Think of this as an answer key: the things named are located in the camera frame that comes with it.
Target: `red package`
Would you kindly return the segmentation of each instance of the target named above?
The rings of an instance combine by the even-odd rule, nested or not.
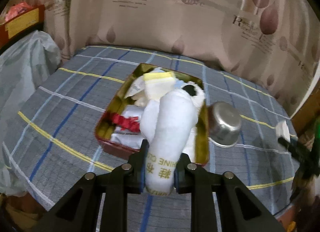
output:
[[[18,3],[15,6],[12,6],[8,13],[5,16],[5,21],[9,21],[12,18],[18,16],[19,14],[32,9],[33,7],[27,4],[26,2]]]

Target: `tray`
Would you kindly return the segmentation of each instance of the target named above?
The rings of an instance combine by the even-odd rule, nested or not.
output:
[[[106,112],[100,118],[95,129],[95,137],[101,145],[102,149],[106,153],[127,160],[132,153],[139,151],[137,149],[132,149],[128,146],[110,141],[111,134],[114,132],[116,125],[112,124],[108,120],[107,112],[109,111],[121,114],[127,105],[134,104],[134,101],[130,97],[124,99],[127,90],[129,89],[129,87],[135,79],[137,79],[145,73],[152,71],[155,68],[158,68],[158,66],[146,63],[139,64],[137,68],[133,71],[133,73],[127,78],[124,84],[120,87],[120,89],[108,105]],[[176,78],[184,82],[192,81],[204,90],[202,80],[197,77],[190,76],[188,74],[184,74],[168,68],[162,68],[162,70],[165,72],[173,71]],[[200,110],[199,119],[198,123],[196,124],[196,127],[197,135],[195,159],[196,163],[205,165],[209,160],[208,114],[207,107],[205,104],[202,106]]]

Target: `metal screw head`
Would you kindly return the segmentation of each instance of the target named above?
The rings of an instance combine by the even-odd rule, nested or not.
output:
[[[224,176],[227,178],[227,179],[232,179],[234,174],[231,172],[231,171],[226,171],[224,173]]]
[[[94,178],[94,176],[95,176],[95,174],[94,174],[93,172],[87,172],[87,173],[84,175],[84,178],[85,178],[86,180],[91,180],[91,179]]]
[[[124,169],[125,171],[130,170],[131,169],[131,164],[130,163],[125,163],[121,165],[121,168]]]
[[[189,163],[187,165],[187,168],[190,169],[190,170],[195,170],[197,168],[197,166],[194,163]]]

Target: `beige curtain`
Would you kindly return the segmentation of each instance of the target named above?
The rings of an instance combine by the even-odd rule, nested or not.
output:
[[[25,1],[45,4],[45,31],[64,58],[85,45],[114,44],[214,61],[267,88],[289,115],[320,55],[319,20],[306,0]]]

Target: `red ribbon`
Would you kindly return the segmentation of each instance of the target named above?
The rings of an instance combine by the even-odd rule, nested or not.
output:
[[[112,123],[119,125],[120,127],[124,129],[128,129],[129,131],[133,133],[139,133],[140,132],[140,123],[136,122],[136,120],[139,119],[139,117],[129,117],[125,118],[124,116],[117,114],[117,113],[110,113],[109,119],[112,121]]]

